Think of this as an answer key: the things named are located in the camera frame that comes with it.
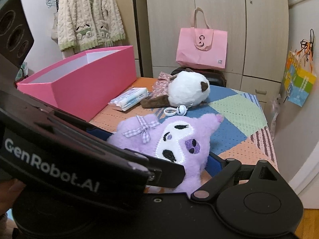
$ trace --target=colorful paper bag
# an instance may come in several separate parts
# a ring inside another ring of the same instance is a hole
[[[302,53],[289,51],[284,73],[284,86],[287,100],[299,105],[305,103],[317,79],[312,66],[312,53],[309,49]]]

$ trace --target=kuromi plush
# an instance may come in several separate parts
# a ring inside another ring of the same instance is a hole
[[[172,192],[186,192],[190,196],[201,186],[200,175],[207,163],[210,136],[223,119],[220,114],[210,113],[198,119],[174,116],[160,124],[154,114],[136,116],[120,122],[117,132],[107,142],[183,165],[185,178]]]

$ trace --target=wooden floor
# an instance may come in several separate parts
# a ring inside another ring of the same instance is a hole
[[[319,239],[319,209],[305,209],[295,234],[300,239]]]

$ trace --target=white plastic ring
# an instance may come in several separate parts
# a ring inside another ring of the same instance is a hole
[[[185,105],[180,105],[177,108],[166,108],[164,110],[164,114],[168,117],[174,116],[174,115],[179,115],[179,116],[184,116],[186,115],[187,112],[187,107]]]

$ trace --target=plaid bow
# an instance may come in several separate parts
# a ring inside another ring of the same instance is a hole
[[[145,118],[139,115],[136,115],[136,117],[138,118],[139,123],[141,124],[141,127],[136,128],[136,129],[131,129],[129,131],[126,131],[124,133],[122,133],[125,137],[130,138],[133,136],[136,136],[138,134],[141,134],[142,136],[142,140],[143,140],[143,144],[146,144],[150,141],[150,134],[148,133],[147,129],[149,128],[155,128],[156,126],[158,126],[160,123],[157,120],[154,120],[150,123],[146,123]]]

